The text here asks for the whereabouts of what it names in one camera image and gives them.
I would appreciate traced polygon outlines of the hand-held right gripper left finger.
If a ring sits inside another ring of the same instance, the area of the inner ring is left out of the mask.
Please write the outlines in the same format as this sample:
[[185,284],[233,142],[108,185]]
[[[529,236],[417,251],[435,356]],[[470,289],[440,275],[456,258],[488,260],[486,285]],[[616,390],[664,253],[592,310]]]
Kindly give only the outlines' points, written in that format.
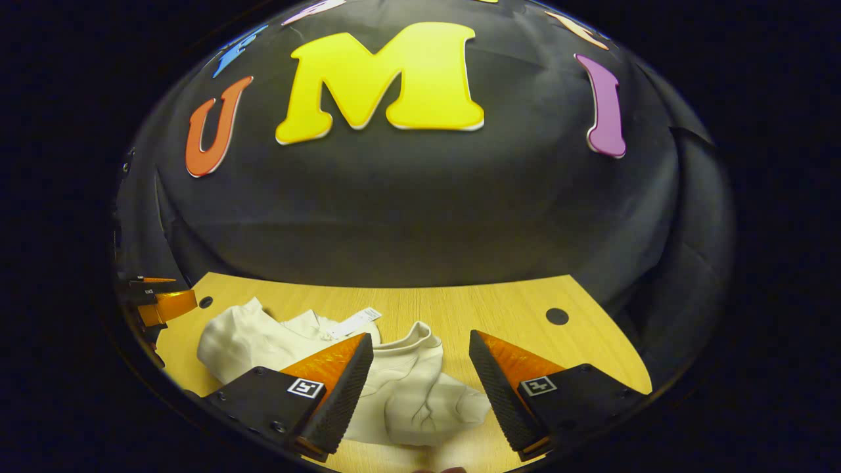
[[372,362],[363,333],[279,371],[250,369],[202,403],[271,448],[324,463],[348,431]]

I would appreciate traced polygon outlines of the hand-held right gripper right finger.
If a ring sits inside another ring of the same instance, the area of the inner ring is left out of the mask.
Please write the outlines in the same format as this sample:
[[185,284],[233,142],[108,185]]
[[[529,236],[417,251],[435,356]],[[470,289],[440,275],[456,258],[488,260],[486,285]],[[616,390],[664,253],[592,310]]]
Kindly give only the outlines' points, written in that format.
[[648,397],[591,363],[562,367],[471,330],[469,357],[520,460],[571,454],[606,434]]

